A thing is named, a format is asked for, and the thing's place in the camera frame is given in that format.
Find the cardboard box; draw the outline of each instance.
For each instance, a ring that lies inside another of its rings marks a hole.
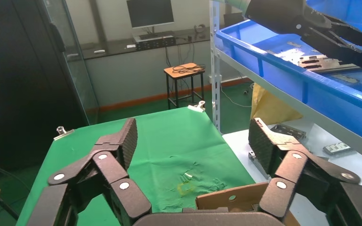
[[[196,198],[196,207],[198,210],[215,210],[219,207],[228,207],[229,212],[255,211],[267,186],[268,183],[264,182],[200,195]],[[300,226],[290,211],[285,217],[284,224],[286,226]]]

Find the yellow bag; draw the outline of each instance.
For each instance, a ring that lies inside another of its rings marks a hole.
[[[252,94],[251,119],[261,118],[267,125],[272,125],[302,117],[299,112],[255,83]]]

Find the black robotic finger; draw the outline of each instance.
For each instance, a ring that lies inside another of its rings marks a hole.
[[[362,32],[348,24],[332,22],[331,30],[341,38],[353,44],[362,46]]]
[[[335,33],[328,31],[321,33],[309,28],[309,32],[302,36],[301,40],[312,46],[329,58],[338,59],[345,63],[362,67],[362,50],[346,44]]]

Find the computer monitor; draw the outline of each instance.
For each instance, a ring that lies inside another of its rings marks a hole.
[[[128,0],[127,6],[133,28],[174,23],[171,0]]]

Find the green cloth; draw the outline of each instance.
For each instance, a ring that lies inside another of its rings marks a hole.
[[[195,198],[254,181],[205,113],[188,108],[137,116],[138,145],[128,173],[153,212],[195,207]],[[125,120],[76,129],[54,141],[23,207],[26,225],[48,177],[86,156],[100,136],[118,132]],[[79,214],[77,225],[119,225],[102,195]]]

